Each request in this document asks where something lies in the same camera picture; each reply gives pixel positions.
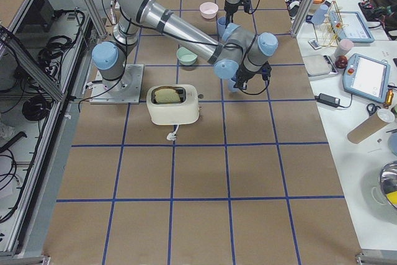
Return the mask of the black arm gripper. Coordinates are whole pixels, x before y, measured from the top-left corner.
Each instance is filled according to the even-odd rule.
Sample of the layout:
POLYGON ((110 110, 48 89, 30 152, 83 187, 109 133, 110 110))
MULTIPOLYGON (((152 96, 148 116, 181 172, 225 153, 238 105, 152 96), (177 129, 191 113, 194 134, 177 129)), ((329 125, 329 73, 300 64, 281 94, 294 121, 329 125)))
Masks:
POLYGON ((260 74, 264 81, 268 81, 271 77, 272 67, 269 63, 262 65, 257 71, 250 71, 244 65, 240 66, 234 76, 234 88, 243 89, 244 83, 248 82, 256 74, 260 74))

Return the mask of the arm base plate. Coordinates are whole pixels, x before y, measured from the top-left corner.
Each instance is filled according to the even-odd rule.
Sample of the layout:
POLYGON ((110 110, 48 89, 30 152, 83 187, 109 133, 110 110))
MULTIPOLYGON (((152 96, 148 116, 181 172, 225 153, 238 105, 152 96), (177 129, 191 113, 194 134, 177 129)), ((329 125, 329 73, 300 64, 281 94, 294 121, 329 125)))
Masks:
POLYGON ((103 81, 99 71, 96 80, 100 83, 92 87, 91 104, 139 104, 143 79, 143 64, 127 64, 120 81, 103 81))

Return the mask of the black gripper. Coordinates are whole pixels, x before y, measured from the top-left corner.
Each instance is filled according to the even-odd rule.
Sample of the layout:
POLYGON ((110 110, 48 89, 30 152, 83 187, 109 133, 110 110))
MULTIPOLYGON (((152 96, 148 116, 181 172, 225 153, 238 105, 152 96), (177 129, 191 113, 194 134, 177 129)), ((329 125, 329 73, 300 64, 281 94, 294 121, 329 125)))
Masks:
POLYGON ((243 7, 245 13, 249 13, 251 0, 225 0, 224 10, 226 12, 226 25, 233 23, 233 15, 243 7))

